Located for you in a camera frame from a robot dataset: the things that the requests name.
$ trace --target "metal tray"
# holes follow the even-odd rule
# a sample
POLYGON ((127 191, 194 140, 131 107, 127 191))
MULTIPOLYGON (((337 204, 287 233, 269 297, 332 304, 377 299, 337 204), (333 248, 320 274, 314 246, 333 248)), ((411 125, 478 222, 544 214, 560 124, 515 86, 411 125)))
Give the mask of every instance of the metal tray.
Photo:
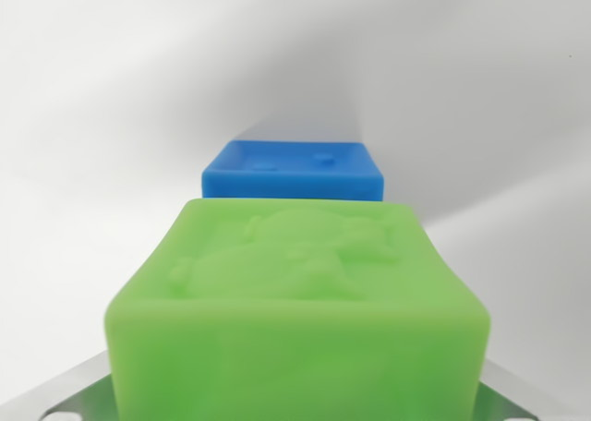
MULTIPOLYGON (((487 361, 474 421, 583 421, 552 398, 487 361)), ((117 421, 108 355, 103 352, 0 407, 1 421, 117 421)))

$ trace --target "blue cube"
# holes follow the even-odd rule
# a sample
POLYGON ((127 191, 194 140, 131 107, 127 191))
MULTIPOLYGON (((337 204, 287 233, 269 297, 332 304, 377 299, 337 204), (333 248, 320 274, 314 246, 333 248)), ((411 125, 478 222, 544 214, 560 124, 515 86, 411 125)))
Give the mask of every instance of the blue cube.
POLYGON ((205 169, 204 198, 381 201, 383 176, 358 142, 230 141, 205 169))

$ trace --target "white background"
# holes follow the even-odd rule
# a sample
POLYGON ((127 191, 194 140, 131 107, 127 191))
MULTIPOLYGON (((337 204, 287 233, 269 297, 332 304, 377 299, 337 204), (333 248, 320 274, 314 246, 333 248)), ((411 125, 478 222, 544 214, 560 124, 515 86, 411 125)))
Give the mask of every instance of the white background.
POLYGON ((363 139, 489 357, 590 413, 590 1, 0 0, 0 402, 104 349, 246 130, 363 139))

